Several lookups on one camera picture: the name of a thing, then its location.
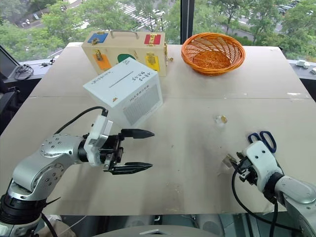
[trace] blue square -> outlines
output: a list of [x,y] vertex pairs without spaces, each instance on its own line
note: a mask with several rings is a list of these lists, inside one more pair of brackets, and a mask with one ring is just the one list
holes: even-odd
[[108,33],[104,33],[104,34],[98,34],[98,33],[94,33],[90,39],[88,40],[88,43],[92,43],[94,38],[98,38],[99,41],[98,43],[103,43],[105,41],[105,39],[107,38]]

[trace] orange wicker basket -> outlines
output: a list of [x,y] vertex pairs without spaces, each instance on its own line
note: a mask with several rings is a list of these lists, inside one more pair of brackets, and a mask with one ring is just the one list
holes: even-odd
[[216,76],[238,68],[245,60],[245,50],[230,36],[201,33],[184,42],[181,56],[193,70]]

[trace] black window pillar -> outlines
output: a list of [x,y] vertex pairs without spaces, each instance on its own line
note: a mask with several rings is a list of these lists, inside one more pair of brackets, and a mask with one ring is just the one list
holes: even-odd
[[195,0],[181,0],[181,44],[183,44],[187,38],[192,36],[194,1]]

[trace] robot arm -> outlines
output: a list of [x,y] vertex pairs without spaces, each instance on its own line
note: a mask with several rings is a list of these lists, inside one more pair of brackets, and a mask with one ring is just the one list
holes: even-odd
[[125,137],[138,139],[154,134],[122,129],[118,135],[109,135],[112,124],[106,116],[99,115],[88,135],[54,134],[34,154],[22,160],[0,199],[0,236],[34,236],[41,212],[47,206],[46,199],[73,164],[103,164],[103,171],[112,174],[131,174],[150,168],[151,164],[141,162],[119,165],[123,154],[120,144]]
[[241,181],[255,184],[264,196],[286,207],[297,220],[304,236],[316,236],[316,186],[284,175],[275,157],[263,142],[257,141],[242,153],[240,161],[230,157],[230,162]]

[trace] glass window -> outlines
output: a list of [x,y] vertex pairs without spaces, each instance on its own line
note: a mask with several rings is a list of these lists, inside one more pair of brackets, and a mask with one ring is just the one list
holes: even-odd
[[315,0],[196,0],[193,33],[217,32],[242,45],[279,46],[287,59],[316,62]]
[[93,30],[164,31],[180,43],[180,0],[1,0],[0,44],[17,60],[49,58]]

